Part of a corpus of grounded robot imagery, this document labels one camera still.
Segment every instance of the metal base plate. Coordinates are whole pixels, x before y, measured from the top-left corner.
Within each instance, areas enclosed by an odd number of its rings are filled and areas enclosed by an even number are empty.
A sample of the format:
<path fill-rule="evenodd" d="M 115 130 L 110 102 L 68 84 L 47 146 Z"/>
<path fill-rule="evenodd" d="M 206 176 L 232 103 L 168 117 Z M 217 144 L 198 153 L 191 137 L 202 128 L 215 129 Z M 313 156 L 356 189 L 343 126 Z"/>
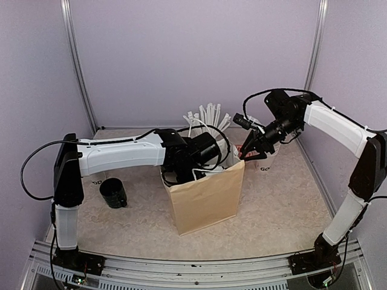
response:
<path fill-rule="evenodd" d="M 344 245 L 339 246 L 339 253 L 342 257 L 344 249 Z M 96 290 L 131 290 L 131 288 L 132 290 L 306 289 L 303 287 L 291 288 L 288 286 L 290 280 L 298 278 L 303 281 L 303 285 L 305 284 L 305 277 L 302 277 L 303 275 L 293 277 L 291 274 L 289 256 L 293 256 L 292 254 L 241 260 L 195 262 L 104 256 L 106 260 L 102 275 L 88 274 L 86 282 L 82 285 L 83 288 Z M 351 263 L 355 263 L 354 269 L 356 269 L 356 275 L 360 280 L 362 289 L 370 290 L 371 288 L 368 286 L 367 280 L 369 272 L 364 268 L 365 264 L 363 265 L 363 261 L 364 258 L 359 244 L 356 240 L 350 241 L 348 244 L 346 264 L 350 265 Z M 316 275 L 327 270 L 313 271 L 308 275 Z M 54 273 L 58 281 L 69 281 L 71 283 L 70 281 L 74 275 L 82 277 L 83 272 L 79 270 L 75 272 L 54 266 Z M 22 285 L 18 289 L 40 289 L 34 288 L 33 283 L 41 275 L 52 279 L 50 271 L 50 244 L 35 241 L 34 248 L 28 260 L 28 267 L 25 269 L 25 275 L 22 279 Z"/>
<path fill-rule="evenodd" d="M 101 276 L 105 258 L 94 254 L 79 252 L 78 250 L 57 250 L 53 258 L 53 264 L 65 269 Z"/>
<path fill-rule="evenodd" d="M 334 263 L 336 263 L 337 265 L 341 263 L 340 256 L 333 256 L 331 261 L 324 262 L 324 263 L 321 263 L 319 266 L 316 266 L 313 263 L 315 259 L 314 252 L 295 254 L 290 256 L 288 259 L 289 259 L 291 273 L 293 275 L 313 272 L 316 270 L 332 267 Z"/>

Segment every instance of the metal pole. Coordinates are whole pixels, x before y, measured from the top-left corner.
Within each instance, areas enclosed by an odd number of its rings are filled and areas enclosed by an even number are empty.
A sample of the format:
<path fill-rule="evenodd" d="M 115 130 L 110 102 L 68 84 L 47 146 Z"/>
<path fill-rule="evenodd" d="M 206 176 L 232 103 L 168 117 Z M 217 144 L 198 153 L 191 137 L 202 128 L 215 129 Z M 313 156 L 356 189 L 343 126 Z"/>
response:
<path fill-rule="evenodd" d="M 83 78 L 83 72 L 80 65 L 78 50 L 77 50 L 77 44 L 76 44 L 76 38 L 74 33 L 74 27 L 73 27 L 73 20 L 71 18 L 71 9 L 70 9 L 70 0 L 60 0 L 61 6 L 62 6 L 62 14 L 63 14 L 63 20 L 65 23 L 65 28 L 67 32 L 67 39 L 70 46 L 70 53 L 71 58 L 73 60 L 74 70 L 76 73 L 78 86 L 80 90 L 80 95 L 82 98 L 83 106 L 86 110 L 87 119 L 89 121 L 89 125 L 91 128 L 91 132 L 93 135 L 98 130 L 98 125 L 96 122 L 96 118 L 93 112 L 93 108 L 91 106 L 91 102 L 89 99 L 89 95 L 86 90 L 86 84 L 85 79 Z"/>
<path fill-rule="evenodd" d="M 322 36 L 325 27 L 325 18 L 327 16 L 328 0 L 320 0 L 319 14 L 317 16 L 316 32 L 314 34 L 314 42 L 312 48 L 312 54 L 309 61 L 309 67 L 307 72 L 307 78 L 305 80 L 304 89 L 310 90 L 312 87 L 314 73 L 316 72 L 317 60 L 319 58 L 319 52 L 322 42 Z"/>

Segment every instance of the brown paper bag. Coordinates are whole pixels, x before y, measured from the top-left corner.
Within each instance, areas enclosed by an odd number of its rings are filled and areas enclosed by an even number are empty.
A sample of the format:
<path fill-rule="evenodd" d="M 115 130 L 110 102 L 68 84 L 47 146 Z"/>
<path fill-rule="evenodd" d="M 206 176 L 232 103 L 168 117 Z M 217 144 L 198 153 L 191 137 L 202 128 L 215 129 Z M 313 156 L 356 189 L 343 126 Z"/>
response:
<path fill-rule="evenodd" d="M 221 150 L 225 150 L 225 144 L 221 141 L 218 144 Z M 164 185 L 170 197 L 172 217 L 179 235 L 236 216 L 244 161 L 239 160 L 238 151 L 232 147 L 230 156 L 222 164 L 229 167 L 225 171 L 185 184 L 171 187 Z"/>

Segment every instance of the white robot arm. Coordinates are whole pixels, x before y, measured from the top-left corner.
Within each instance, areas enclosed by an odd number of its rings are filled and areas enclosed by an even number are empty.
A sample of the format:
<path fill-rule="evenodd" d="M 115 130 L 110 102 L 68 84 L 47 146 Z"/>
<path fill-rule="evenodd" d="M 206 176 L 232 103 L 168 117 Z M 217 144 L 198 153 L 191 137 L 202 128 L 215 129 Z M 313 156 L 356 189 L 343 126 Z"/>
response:
<path fill-rule="evenodd" d="M 298 136 L 305 124 L 325 132 L 359 159 L 350 178 L 348 194 L 331 224 L 316 239 L 314 251 L 290 257 L 293 274 L 326 268 L 333 263 L 339 264 L 341 261 L 337 255 L 338 245 L 349 230 L 359 223 L 367 201 L 386 178 L 387 135 L 368 131 L 334 108 L 328 107 L 321 98 L 311 92 L 289 97 L 284 89 L 274 89 L 266 96 L 265 104 L 276 120 L 266 127 L 256 127 L 250 131 L 241 148 L 242 159 L 266 158 L 266 153 L 274 153 L 275 143 L 283 142 L 286 135 L 292 132 Z M 236 114 L 233 120 L 245 129 L 254 125 L 241 114 Z M 258 155 L 245 157 L 250 151 L 257 151 Z"/>
<path fill-rule="evenodd" d="M 60 148 L 54 166 L 51 218 L 58 249 L 53 263 L 77 271 L 86 263 L 103 264 L 103 257 L 78 251 L 77 213 L 83 201 L 81 177 L 111 169 L 162 166 L 164 172 L 176 174 L 178 183 L 185 183 L 205 176 L 201 171 L 193 176 L 192 169 L 202 168 L 216 157 L 217 165 L 222 162 L 216 140 L 208 132 L 189 138 L 173 129 L 154 129 L 141 136 L 107 140 L 78 140 L 75 134 L 68 134 L 63 141 L 66 143 Z"/>
<path fill-rule="evenodd" d="M 332 223 L 317 237 L 314 251 L 289 258 L 293 274 L 339 264 L 338 245 L 360 221 L 368 200 L 386 178 L 387 135 L 366 130 L 327 107 L 314 94 L 289 97 L 283 89 L 275 89 L 266 96 L 265 104 L 275 116 L 266 127 L 254 127 L 243 115 L 234 116 L 236 124 L 253 129 L 242 145 L 241 159 L 266 158 L 266 153 L 274 153 L 275 143 L 283 142 L 292 132 L 299 135 L 305 124 L 333 137 L 359 159 L 351 175 L 348 194 Z M 56 220 L 53 218 L 53 222 L 57 225 L 60 249 L 54 263 L 73 269 L 82 267 L 88 258 L 81 255 L 83 260 L 77 261 L 80 252 L 76 213 L 83 200 L 82 176 L 131 166 L 161 165 L 175 172 L 179 182 L 187 182 L 194 179 L 192 168 L 220 156 L 216 141 L 209 134 L 191 139 L 179 136 L 173 129 L 156 129 L 130 139 L 77 140 L 75 134 L 69 134 L 64 140 L 71 142 L 61 147 L 54 167 Z M 251 151 L 258 154 L 246 157 Z"/>

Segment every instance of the purple wall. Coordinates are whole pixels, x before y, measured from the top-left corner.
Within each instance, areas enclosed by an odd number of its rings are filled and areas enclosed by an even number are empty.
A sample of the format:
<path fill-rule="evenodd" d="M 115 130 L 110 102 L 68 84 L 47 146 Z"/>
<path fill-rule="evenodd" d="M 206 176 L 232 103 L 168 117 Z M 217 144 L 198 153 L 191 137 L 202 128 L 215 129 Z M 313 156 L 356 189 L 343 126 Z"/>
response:
<path fill-rule="evenodd" d="M 312 90 L 373 129 L 387 128 L 387 5 L 385 1 L 330 1 Z M 302 135 L 335 205 L 346 195 L 356 159 L 313 128 Z M 387 195 L 387 182 L 377 194 Z M 376 289 L 387 283 L 387 203 L 374 201 L 356 236 Z"/>
<path fill-rule="evenodd" d="M 301 88 L 319 1 L 72 1 L 98 124 L 176 126 L 208 102 L 241 111 L 248 95 Z M 262 99 L 249 110 L 272 119 Z"/>
<path fill-rule="evenodd" d="M 19 183 L 24 159 L 38 146 L 68 132 L 90 137 L 70 59 L 60 2 L 0 3 L 0 282 L 14 289 L 35 239 L 50 222 L 50 202 L 28 198 Z M 39 196 L 52 195 L 57 148 L 26 169 Z"/>

